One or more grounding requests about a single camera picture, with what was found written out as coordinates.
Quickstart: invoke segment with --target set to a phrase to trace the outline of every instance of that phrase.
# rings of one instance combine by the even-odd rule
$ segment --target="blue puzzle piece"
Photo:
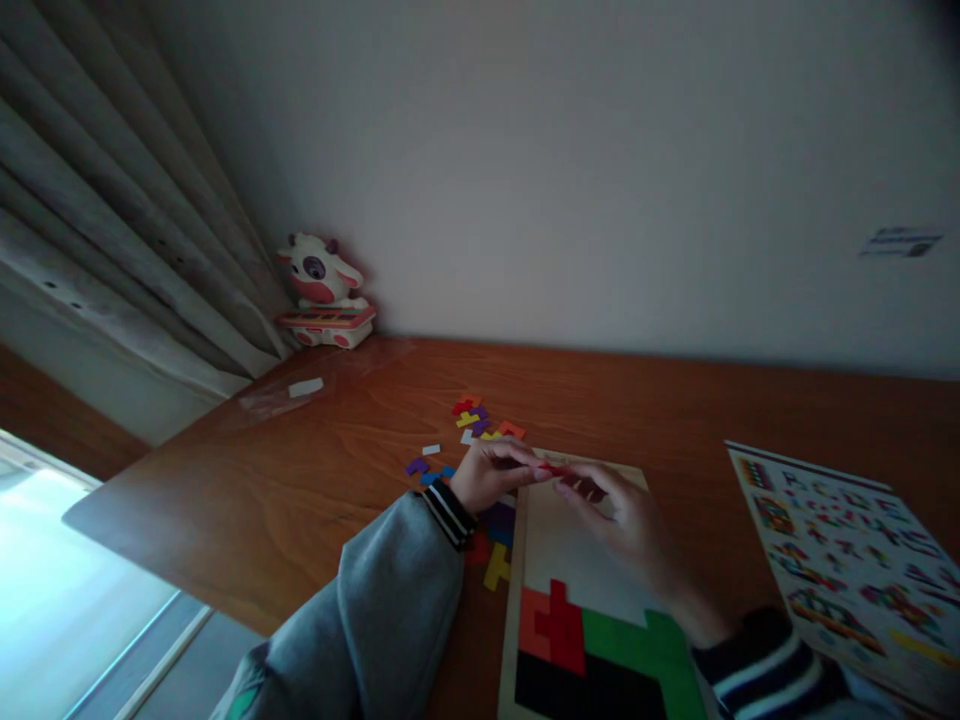
[[[509,530],[502,527],[494,527],[493,525],[487,526],[487,537],[490,538],[490,542],[498,542],[501,545],[506,545],[508,548],[513,547],[513,528]]]

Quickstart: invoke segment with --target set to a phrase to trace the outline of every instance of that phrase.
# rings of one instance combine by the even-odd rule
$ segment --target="child's hand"
[[[450,489],[471,515],[483,512],[514,488],[552,477],[541,470],[543,460],[529,446],[511,436],[488,442],[477,440],[450,481]]]
[[[736,626],[687,569],[650,493],[604,465],[568,469],[572,474],[557,483],[557,492],[627,572],[674,616],[690,641],[706,648],[731,637]],[[609,519],[591,504],[605,495],[613,502]]]

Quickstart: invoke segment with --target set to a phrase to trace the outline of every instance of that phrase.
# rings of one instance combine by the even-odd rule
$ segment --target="window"
[[[176,589],[61,523],[99,485],[0,432],[0,715],[60,720]]]

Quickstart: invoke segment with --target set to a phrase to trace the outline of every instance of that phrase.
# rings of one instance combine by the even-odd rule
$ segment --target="striped cuff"
[[[736,720],[795,718],[850,696],[843,673],[823,662],[774,608],[743,619],[743,632],[693,658]]]
[[[467,538],[473,535],[477,527],[477,521],[463,509],[453,490],[443,482],[443,478],[434,480],[421,495],[433,519],[440,525],[454,549],[458,552],[463,550]]]

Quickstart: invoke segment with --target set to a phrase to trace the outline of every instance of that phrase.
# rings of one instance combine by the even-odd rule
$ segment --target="purple puzzle piece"
[[[509,505],[503,503],[494,503],[489,510],[484,510],[478,516],[483,522],[491,528],[500,528],[502,530],[513,531],[513,524],[517,519],[517,511]]]
[[[480,437],[483,435],[484,431],[490,427],[489,420],[478,420],[473,425],[470,426],[473,429],[473,436]]]
[[[414,473],[427,473],[430,472],[430,466],[427,465],[426,461],[423,458],[417,458],[412,463],[407,465],[407,475],[413,475]]]

